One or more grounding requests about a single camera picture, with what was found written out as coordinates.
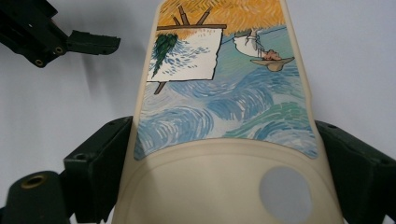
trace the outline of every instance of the wooden easel leg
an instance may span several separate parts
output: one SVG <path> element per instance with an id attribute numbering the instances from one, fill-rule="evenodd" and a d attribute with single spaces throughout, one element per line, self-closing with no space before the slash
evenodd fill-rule
<path id="1" fill-rule="evenodd" d="M 160 82 L 160 85 L 157 87 L 157 90 L 154 92 L 154 95 L 158 95 L 160 91 L 163 89 L 163 86 L 165 86 L 166 82 Z"/>

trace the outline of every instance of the white background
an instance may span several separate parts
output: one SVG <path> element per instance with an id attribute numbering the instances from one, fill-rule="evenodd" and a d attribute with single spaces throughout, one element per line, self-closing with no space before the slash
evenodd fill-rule
<path id="1" fill-rule="evenodd" d="M 33 172 L 63 158 L 106 122 L 131 116 L 160 0 L 51 0 L 72 30 L 121 38 L 108 56 L 67 53 L 44 69 L 0 45 L 0 206 Z M 396 1 L 289 0 L 315 119 L 396 158 Z"/>

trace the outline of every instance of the beige plastic shell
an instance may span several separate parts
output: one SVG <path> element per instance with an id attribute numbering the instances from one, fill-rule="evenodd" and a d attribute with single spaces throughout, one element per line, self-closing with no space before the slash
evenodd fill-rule
<path id="1" fill-rule="evenodd" d="M 288 167 L 309 187 L 312 210 L 304 221 L 344 223 L 323 143 L 311 111 L 311 94 L 287 5 L 281 1 L 304 85 L 306 108 L 318 144 L 318 158 L 297 150 L 247 139 L 206 139 L 168 147 L 134 159 L 136 127 L 143 104 L 142 78 L 113 223 L 284 223 L 266 209 L 260 183 L 268 171 Z M 154 45 L 154 22 L 148 49 Z M 149 70 L 150 52 L 143 76 Z"/>

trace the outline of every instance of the circular window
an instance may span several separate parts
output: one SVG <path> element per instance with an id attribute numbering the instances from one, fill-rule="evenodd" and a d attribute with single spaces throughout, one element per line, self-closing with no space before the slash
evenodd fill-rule
<path id="1" fill-rule="evenodd" d="M 260 183 L 262 204 L 286 224 L 306 221 L 312 211 L 309 186 L 305 178 L 289 167 L 268 171 Z"/>

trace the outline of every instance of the yellow painted sky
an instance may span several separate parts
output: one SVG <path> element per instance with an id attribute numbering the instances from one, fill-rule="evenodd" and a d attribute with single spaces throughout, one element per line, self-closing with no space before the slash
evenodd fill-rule
<path id="1" fill-rule="evenodd" d="M 175 25 L 172 16 L 182 23 L 179 6 L 183 6 L 190 24 L 198 22 L 205 11 L 212 7 L 204 24 L 227 24 L 225 35 L 285 23 L 279 0 L 168 0 L 161 7 L 158 25 Z M 183 38 L 191 31 L 161 31 L 161 34 L 166 33 L 177 33 Z"/>

